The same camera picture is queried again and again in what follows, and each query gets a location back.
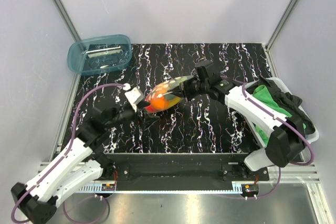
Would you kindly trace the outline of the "clear polka dot zip bag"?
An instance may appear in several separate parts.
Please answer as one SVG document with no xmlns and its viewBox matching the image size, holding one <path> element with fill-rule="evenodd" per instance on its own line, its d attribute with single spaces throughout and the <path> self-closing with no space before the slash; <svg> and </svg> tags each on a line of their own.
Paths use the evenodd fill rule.
<svg viewBox="0 0 336 224">
<path fill-rule="evenodd" d="M 145 99 L 150 105 L 145 109 L 148 113 L 157 113 L 165 111 L 180 103 L 183 98 L 170 92 L 171 89 L 178 88 L 180 83 L 191 79 L 193 76 L 176 77 L 156 85 Z"/>
</svg>

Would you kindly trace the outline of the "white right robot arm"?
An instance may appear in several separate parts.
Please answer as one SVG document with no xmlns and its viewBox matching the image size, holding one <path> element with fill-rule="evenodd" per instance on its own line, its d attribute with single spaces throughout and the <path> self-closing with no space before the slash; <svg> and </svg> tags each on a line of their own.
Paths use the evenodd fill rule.
<svg viewBox="0 0 336 224">
<path fill-rule="evenodd" d="M 239 176 L 250 180 L 263 167 L 286 167 L 305 148 L 311 145 L 305 137 L 303 122 L 297 116 L 287 117 L 254 98 L 246 91 L 246 84 L 225 78 L 215 72 L 213 63 L 202 61 L 195 66 L 196 75 L 179 79 L 180 83 L 169 87 L 167 94 L 192 100 L 198 95 L 231 108 L 258 126 L 268 137 L 266 146 L 246 156 L 238 167 Z"/>
</svg>

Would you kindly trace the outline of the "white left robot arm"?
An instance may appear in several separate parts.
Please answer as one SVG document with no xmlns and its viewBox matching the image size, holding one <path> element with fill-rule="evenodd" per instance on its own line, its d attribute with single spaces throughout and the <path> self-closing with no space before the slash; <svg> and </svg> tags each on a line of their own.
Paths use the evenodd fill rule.
<svg viewBox="0 0 336 224">
<path fill-rule="evenodd" d="M 151 116 L 150 103 L 142 100 L 119 108 L 95 107 L 91 117 L 80 125 L 59 155 L 38 175 L 26 183 L 17 182 L 11 188 L 15 206 L 11 213 L 14 223 L 19 209 L 27 221 L 47 223 L 57 208 L 87 183 L 116 178 L 114 161 L 97 149 L 110 135 L 109 130 L 124 122 L 139 123 L 147 128 L 157 120 Z"/>
</svg>

